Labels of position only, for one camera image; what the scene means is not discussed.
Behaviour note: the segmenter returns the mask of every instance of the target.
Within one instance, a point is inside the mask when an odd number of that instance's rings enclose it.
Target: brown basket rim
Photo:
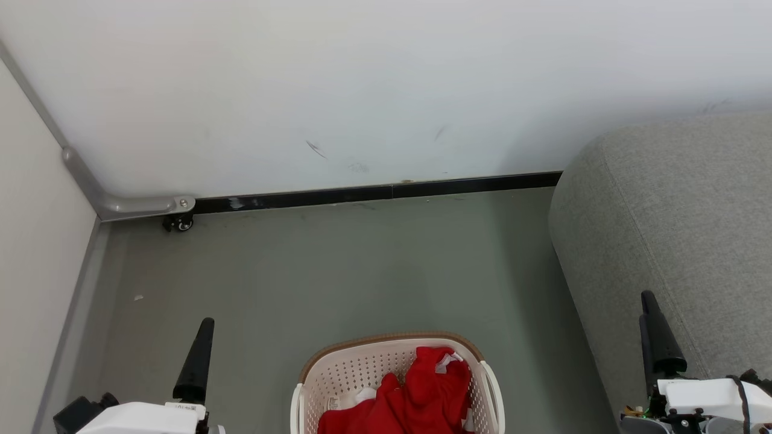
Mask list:
[[[306,365],[303,366],[303,370],[300,372],[300,384],[306,384],[306,378],[308,377],[308,373],[311,371],[311,368],[319,361],[319,359],[330,353],[334,353],[335,351],[339,350],[345,350],[347,348],[358,347],[360,345],[376,344],[378,342],[400,341],[403,339],[447,339],[449,341],[455,341],[465,346],[466,349],[472,352],[478,362],[485,360],[483,353],[481,353],[480,350],[469,341],[469,339],[466,339],[460,334],[451,333],[449,331],[409,331],[404,333],[377,334],[375,336],[360,337],[358,339],[340,342],[339,344],[333,344],[317,351],[317,353],[306,362]]]

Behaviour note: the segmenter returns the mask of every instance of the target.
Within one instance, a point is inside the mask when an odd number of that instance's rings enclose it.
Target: red garment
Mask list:
[[[389,373],[375,399],[322,414],[317,434],[459,434],[469,408],[471,374],[465,361],[450,359],[451,348],[416,349],[401,388]]]

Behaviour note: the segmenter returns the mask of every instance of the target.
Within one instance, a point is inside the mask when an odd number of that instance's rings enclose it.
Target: white plastic basket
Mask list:
[[[404,383],[417,347],[455,350],[472,372],[469,397],[475,433],[504,434],[504,405],[496,376],[472,343],[445,332],[366,337],[319,351],[306,363],[295,387],[289,432],[317,434],[319,417],[327,410],[329,398],[338,398],[343,408],[351,407],[354,396],[362,388],[377,389],[389,372],[394,372]]]

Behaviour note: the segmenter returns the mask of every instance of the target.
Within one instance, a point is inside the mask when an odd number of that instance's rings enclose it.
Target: gray sofa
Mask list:
[[[772,114],[626,127],[565,170],[550,232],[611,407],[645,405],[652,290],[688,375],[772,378]]]

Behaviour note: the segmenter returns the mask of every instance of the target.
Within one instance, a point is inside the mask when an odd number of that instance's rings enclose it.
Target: black baseboard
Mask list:
[[[491,178],[451,179],[448,181],[409,182],[371,187],[333,188],[310,192],[273,193],[224,198],[196,199],[194,214],[249,211],[253,209],[289,208],[293,206],[326,205],[378,199],[415,198],[420,196],[454,195],[458,193],[493,192],[516,188],[551,187],[563,172],[553,171],[526,175],[494,176]]]

